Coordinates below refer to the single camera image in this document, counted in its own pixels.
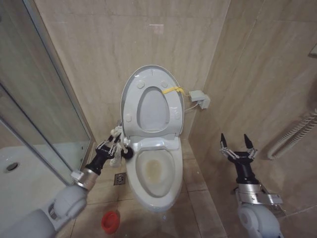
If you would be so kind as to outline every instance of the shower drain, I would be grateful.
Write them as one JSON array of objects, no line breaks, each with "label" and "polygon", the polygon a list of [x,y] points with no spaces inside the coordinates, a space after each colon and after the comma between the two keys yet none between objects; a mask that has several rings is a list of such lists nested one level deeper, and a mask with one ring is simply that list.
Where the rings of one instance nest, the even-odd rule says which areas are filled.
[{"label": "shower drain", "polygon": [[125,184],[125,175],[126,175],[126,173],[115,174],[114,175],[114,184],[113,185]]},{"label": "shower drain", "polygon": [[10,173],[10,172],[12,172],[13,170],[15,170],[18,166],[19,166],[19,163],[14,162],[14,163],[8,165],[8,166],[5,168],[5,172],[6,172],[6,173]]}]

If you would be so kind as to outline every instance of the shower enclosure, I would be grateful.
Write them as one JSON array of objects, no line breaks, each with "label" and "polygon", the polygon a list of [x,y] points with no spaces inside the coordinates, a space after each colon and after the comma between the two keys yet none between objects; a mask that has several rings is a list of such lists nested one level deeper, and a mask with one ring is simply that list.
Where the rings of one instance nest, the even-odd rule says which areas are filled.
[{"label": "shower enclosure", "polygon": [[0,233],[49,202],[94,138],[31,0],[0,0]]}]

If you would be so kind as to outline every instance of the marble wall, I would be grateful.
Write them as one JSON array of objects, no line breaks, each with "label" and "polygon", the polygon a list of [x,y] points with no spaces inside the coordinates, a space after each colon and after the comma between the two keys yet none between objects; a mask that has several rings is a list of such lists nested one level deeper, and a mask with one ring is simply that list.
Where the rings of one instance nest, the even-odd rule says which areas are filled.
[{"label": "marble wall", "polygon": [[285,237],[316,237],[317,128],[283,158],[266,160],[270,145],[317,106],[316,0],[232,0],[204,86],[211,98],[189,136],[196,159],[229,237],[246,237],[238,222],[233,164],[219,152],[223,132],[233,150],[243,134],[260,154],[254,172],[284,199]]},{"label": "marble wall", "polygon": [[[203,89],[229,5],[229,0],[35,2],[97,141],[120,119],[125,82],[143,65],[161,65],[182,87]],[[194,115],[186,114],[183,138]]]}]

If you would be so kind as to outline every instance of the white toilet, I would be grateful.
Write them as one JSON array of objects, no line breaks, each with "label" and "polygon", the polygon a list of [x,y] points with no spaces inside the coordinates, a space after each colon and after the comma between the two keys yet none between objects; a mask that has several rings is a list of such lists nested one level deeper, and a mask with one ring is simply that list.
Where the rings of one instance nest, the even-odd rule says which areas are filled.
[{"label": "white toilet", "polygon": [[154,212],[168,210],[182,187],[184,100],[180,92],[162,93],[178,86],[166,69],[147,65],[131,75],[121,98],[124,142],[134,150],[126,160],[130,187]]}]

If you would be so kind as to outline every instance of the wall outlet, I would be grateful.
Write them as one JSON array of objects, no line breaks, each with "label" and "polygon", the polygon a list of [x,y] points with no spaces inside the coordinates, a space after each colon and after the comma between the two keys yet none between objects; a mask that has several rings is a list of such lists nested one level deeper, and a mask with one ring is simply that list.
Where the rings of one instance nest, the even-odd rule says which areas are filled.
[{"label": "wall outlet", "polygon": [[210,104],[210,98],[201,90],[195,90],[189,92],[192,102],[197,102],[201,109],[207,109]]}]

